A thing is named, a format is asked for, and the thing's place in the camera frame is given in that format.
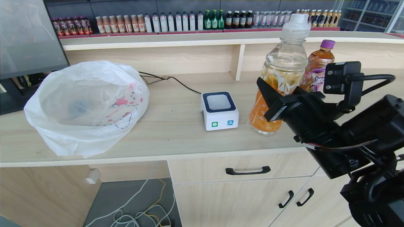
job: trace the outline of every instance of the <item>drawer handle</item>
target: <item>drawer handle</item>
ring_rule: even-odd
[[[282,209],[282,208],[285,208],[285,206],[288,205],[288,203],[292,200],[292,198],[293,198],[294,195],[295,195],[295,194],[293,193],[293,191],[290,190],[290,191],[289,191],[289,199],[286,201],[285,205],[282,205],[281,203],[278,204],[279,208],[281,208],[281,209]]]
[[[263,166],[262,171],[259,172],[235,172],[233,168],[226,168],[226,173],[228,175],[253,175],[253,174],[263,174],[271,171],[269,166]]]
[[[308,191],[309,191],[309,197],[307,197],[307,199],[306,199],[303,203],[301,203],[300,201],[297,202],[297,203],[296,203],[297,206],[303,206],[303,205],[313,196],[314,190],[313,190],[312,188],[309,188]]]

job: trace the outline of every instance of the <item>iced tea bottle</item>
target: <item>iced tea bottle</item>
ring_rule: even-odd
[[[323,40],[320,49],[309,55],[309,64],[299,85],[303,90],[307,92],[323,90],[326,66],[329,63],[334,63],[335,60],[331,53],[334,44],[335,41],[333,40]]]
[[[262,67],[261,78],[281,95],[293,93],[304,75],[308,60],[303,43],[311,27],[307,18],[307,14],[292,14],[290,21],[283,26],[281,43],[268,53]],[[255,132],[272,136],[282,121],[268,122],[264,118],[267,111],[268,106],[258,90],[248,124]]]

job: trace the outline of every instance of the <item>black cable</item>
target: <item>black cable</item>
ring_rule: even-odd
[[[396,79],[396,77],[391,74],[376,74],[376,75],[368,75],[368,76],[351,77],[351,78],[347,78],[347,81],[352,82],[352,81],[364,81],[364,80],[385,80],[385,81],[375,84],[375,85],[371,86],[370,88],[362,91],[362,96],[364,96],[376,89],[379,89],[379,88],[393,82],[395,79]]]
[[[149,76],[140,75],[142,78],[143,77],[148,77],[148,78],[158,78],[158,79],[160,79],[160,80],[156,80],[156,81],[153,81],[153,82],[149,83],[148,81],[146,81],[146,79],[143,78],[143,80],[146,81],[146,83],[148,85],[151,85],[152,83],[156,83],[156,82],[159,82],[159,81],[162,81],[162,80],[168,80],[170,78],[173,78],[174,80],[176,80],[178,83],[180,83],[182,86],[186,87],[187,89],[189,89],[189,90],[191,90],[191,91],[193,91],[195,93],[201,94],[199,91],[196,91],[196,90],[188,87],[187,85],[183,84],[181,81],[179,81],[177,78],[175,78],[173,76],[160,77],[160,76],[156,76],[156,75],[153,75],[153,74],[150,74],[150,73],[145,73],[145,72],[140,72],[140,71],[139,71],[139,73],[149,75]]]

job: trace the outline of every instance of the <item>clear plastic bottle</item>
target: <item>clear plastic bottle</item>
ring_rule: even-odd
[[[268,53],[262,67],[261,78],[282,95],[293,93],[308,64],[303,47],[311,27],[307,23],[307,17],[307,14],[292,14],[290,21],[283,26],[281,42]],[[264,118],[267,111],[268,106],[258,91],[248,124],[255,132],[272,136],[280,128],[282,121],[267,122]]]

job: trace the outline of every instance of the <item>gray floor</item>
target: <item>gray floor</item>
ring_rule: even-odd
[[[159,204],[164,207],[166,212],[168,212],[173,205],[173,186],[170,178],[162,180],[166,183],[166,186]],[[125,204],[128,199],[140,189],[144,182],[144,180],[141,180],[102,183],[100,190],[94,199],[94,203],[91,206],[90,212],[88,213],[84,226],[89,224],[95,218],[109,214]],[[123,208],[124,214],[135,216],[137,212],[147,209],[158,200],[162,187],[163,183],[158,179],[149,180],[143,187],[143,190]],[[159,219],[165,216],[160,208],[153,208],[148,214],[156,215]],[[169,217],[170,219],[175,220],[175,227],[182,227],[177,204],[174,205]],[[113,222],[113,215],[110,215],[95,221],[90,227],[110,227]],[[139,217],[138,223],[140,224],[140,227],[154,227],[153,222],[146,216]]]

